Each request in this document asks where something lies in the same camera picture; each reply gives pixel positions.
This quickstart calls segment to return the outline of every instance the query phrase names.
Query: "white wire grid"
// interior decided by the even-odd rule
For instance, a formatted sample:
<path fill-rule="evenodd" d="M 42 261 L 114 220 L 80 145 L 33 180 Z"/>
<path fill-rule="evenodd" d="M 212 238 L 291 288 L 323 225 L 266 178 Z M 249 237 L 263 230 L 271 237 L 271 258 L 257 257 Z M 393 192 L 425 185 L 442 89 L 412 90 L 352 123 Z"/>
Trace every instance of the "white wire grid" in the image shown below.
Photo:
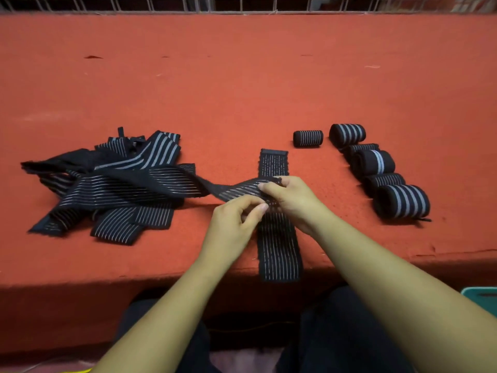
<path fill-rule="evenodd" d="M 409 14 L 494 10 L 495 0 L 0 0 L 0 13 Z"/>

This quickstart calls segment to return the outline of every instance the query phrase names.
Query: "hand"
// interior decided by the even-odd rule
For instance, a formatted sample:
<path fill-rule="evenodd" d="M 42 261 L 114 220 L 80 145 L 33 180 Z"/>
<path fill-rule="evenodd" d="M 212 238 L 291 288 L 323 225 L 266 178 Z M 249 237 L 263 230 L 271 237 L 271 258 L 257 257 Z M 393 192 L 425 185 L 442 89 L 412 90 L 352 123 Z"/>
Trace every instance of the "hand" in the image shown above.
<path fill-rule="evenodd" d="M 280 178 L 281 186 L 268 182 L 260 183 L 258 187 L 277 200 L 281 211 L 297 228 L 313 237 L 319 220 L 330 211 L 299 177 Z"/>
<path fill-rule="evenodd" d="M 260 197 L 240 196 L 216 207 L 199 260 L 228 269 L 240 256 L 268 205 Z"/>

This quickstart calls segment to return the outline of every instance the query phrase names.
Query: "person's right hand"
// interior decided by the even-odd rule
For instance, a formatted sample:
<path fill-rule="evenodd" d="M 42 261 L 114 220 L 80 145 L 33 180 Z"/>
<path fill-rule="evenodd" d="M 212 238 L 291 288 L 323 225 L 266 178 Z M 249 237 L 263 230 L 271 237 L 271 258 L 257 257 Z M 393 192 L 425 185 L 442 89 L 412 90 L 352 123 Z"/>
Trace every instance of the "person's right hand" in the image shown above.
<path fill-rule="evenodd" d="M 281 186 L 273 182 L 260 183 L 259 189 L 274 197 L 281 211 L 302 232 L 313 236 L 320 219 L 330 212 L 297 176 L 281 176 Z"/>

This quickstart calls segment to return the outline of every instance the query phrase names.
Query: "person's right arm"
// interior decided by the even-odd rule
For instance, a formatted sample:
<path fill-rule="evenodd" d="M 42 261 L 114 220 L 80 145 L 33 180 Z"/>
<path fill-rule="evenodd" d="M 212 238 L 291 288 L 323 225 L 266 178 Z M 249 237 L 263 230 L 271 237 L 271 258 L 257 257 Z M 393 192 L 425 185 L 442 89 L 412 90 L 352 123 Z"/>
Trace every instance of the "person's right arm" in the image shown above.
<path fill-rule="evenodd" d="M 421 373 L 497 372 L 497 318 L 334 215 L 298 177 L 259 188 L 313 237 Z"/>

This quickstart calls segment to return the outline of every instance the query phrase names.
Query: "red tablecloth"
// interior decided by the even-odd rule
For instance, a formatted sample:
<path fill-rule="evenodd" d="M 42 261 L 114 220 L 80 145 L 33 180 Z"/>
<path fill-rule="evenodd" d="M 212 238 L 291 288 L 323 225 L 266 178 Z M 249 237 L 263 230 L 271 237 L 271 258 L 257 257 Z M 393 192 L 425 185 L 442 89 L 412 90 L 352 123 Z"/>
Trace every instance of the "red tablecloth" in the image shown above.
<path fill-rule="evenodd" d="M 233 184 L 261 148 L 289 150 L 340 217 L 397 255 L 457 282 L 496 283 L 497 18 L 494 16 L 5 16 L 0 19 L 0 352 L 109 340 L 138 290 L 179 277 L 197 256 L 212 196 L 188 200 L 168 231 L 131 247 L 26 231 L 57 200 L 19 163 L 115 136 L 181 134 L 179 162 Z M 85 59 L 98 56 L 101 59 Z M 358 123 L 423 188 L 432 223 L 388 225 L 325 139 L 292 132 Z M 298 233 L 306 278 L 269 298 L 252 241 L 213 312 L 275 309 L 308 297 L 332 264 Z"/>

